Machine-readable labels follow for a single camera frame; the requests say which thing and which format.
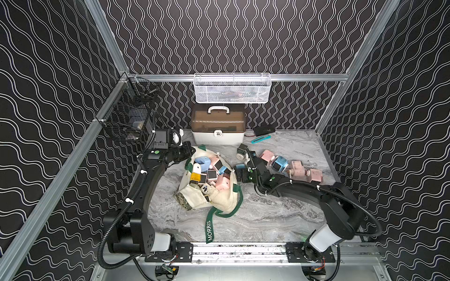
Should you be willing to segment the green pencil sharpener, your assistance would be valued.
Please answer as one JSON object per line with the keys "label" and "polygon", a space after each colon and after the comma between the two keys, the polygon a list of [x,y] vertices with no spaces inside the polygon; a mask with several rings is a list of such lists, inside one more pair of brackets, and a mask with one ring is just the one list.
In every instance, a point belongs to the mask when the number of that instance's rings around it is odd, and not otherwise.
{"label": "green pencil sharpener", "polygon": [[236,158],[244,163],[249,161],[247,149],[248,146],[245,144],[240,144],[237,148]]}

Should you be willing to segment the blue square pencil sharpener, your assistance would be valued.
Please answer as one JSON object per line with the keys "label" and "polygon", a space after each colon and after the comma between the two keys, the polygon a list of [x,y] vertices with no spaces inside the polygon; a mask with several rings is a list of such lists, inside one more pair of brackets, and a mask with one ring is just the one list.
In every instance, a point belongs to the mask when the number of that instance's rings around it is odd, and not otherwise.
{"label": "blue square pencil sharpener", "polygon": [[289,161],[283,156],[276,156],[271,163],[271,167],[278,173],[283,173],[289,165]]}

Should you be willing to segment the pink round pencil sharpener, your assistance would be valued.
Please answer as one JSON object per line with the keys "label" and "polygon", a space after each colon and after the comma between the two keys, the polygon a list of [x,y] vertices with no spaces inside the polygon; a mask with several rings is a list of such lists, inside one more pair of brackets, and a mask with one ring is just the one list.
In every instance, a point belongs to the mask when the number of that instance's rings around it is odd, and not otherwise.
{"label": "pink round pencil sharpener", "polygon": [[308,172],[300,160],[293,160],[290,163],[288,175],[289,178],[293,180],[300,180],[300,181],[308,180]]}

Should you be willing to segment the cream tote bag green handles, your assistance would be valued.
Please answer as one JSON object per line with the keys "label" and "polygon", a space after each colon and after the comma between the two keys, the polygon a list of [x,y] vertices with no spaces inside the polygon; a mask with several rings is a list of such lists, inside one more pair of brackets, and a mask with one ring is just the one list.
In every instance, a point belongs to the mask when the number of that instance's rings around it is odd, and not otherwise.
{"label": "cream tote bag green handles", "polygon": [[[194,146],[195,154],[186,161],[176,201],[185,210],[210,207],[205,221],[205,242],[214,241],[213,217],[229,218],[239,211],[243,203],[243,191],[238,184],[234,169],[220,153],[214,153],[205,146]],[[195,159],[207,156],[211,159],[208,170],[202,170],[199,183],[190,181]]]}

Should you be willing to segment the pink square pencil sharpener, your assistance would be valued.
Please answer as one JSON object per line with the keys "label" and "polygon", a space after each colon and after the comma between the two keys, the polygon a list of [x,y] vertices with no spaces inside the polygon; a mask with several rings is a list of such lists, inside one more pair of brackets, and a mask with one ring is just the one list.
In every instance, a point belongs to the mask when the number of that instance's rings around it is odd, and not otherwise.
{"label": "pink square pencil sharpener", "polygon": [[318,169],[309,169],[308,181],[310,183],[317,183],[317,184],[322,183],[323,182],[323,172]]}

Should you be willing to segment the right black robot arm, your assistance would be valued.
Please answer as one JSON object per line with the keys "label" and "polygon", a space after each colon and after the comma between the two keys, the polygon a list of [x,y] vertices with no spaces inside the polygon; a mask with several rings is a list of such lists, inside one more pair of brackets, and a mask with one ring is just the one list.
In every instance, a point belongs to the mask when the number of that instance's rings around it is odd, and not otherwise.
{"label": "right black robot arm", "polygon": [[329,247],[355,236],[382,235],[381,223],[340,182],[319,185],[271,173],[265,161],[254,156],[246,164],[236,165],[234,171],[237,181],[252,183],[262,196],[288,197],[322,210],[326,223],[313,231],[303,245],[304,255],[310,261],[316,261]]}

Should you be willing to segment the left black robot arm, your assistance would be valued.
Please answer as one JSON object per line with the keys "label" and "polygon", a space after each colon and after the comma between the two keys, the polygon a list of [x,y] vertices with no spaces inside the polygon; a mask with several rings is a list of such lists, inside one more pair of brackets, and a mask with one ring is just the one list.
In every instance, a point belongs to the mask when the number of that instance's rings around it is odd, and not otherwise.
{"label": "left black robot arm", "polygon": [[176,258],[175,237],[155,231],[148,219],[148,208],[170,164],[189,160],[195,152],[187,141],[168,149],[150,149],[137,157],[137,180],[118,210],[107,212],[103,218],[103,237],[97,250],[97,262],[102,268],[116,269],[150,254],[161,260]]}

